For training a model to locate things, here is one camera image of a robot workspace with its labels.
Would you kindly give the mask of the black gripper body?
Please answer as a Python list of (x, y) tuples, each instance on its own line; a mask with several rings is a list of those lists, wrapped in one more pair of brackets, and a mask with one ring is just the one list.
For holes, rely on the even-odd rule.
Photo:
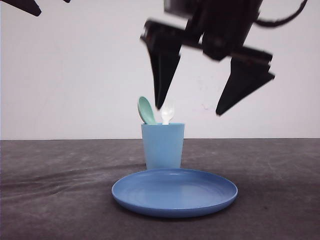
[(155, 54), (178, 55), (185, 45), (216, 61), (232, 57), (268, 64), (272, 54), (244, 45), (261, 4), (260, 0), (165, 0), (164, 11), (187, 19), (186, 27), (149, 18), (140, 38)]

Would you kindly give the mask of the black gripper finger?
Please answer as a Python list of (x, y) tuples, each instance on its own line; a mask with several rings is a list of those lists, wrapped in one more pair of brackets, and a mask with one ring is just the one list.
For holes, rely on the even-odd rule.
[(36, 17), (42, 13), (34, 0), (4, 0), (4, 2)]
[(155, 107), (160, 110), (166, 100), (171, 82), (180, 61), (179, 46), (173, 52), (159, 52), (147, 47), (153, 74)]
[(230, 75), (219, 98), (215, 113), (218, 116), (223, 115), (242, 99), (273, 80), (275, 75), (269, 70), (269, 64), (232, 58)]

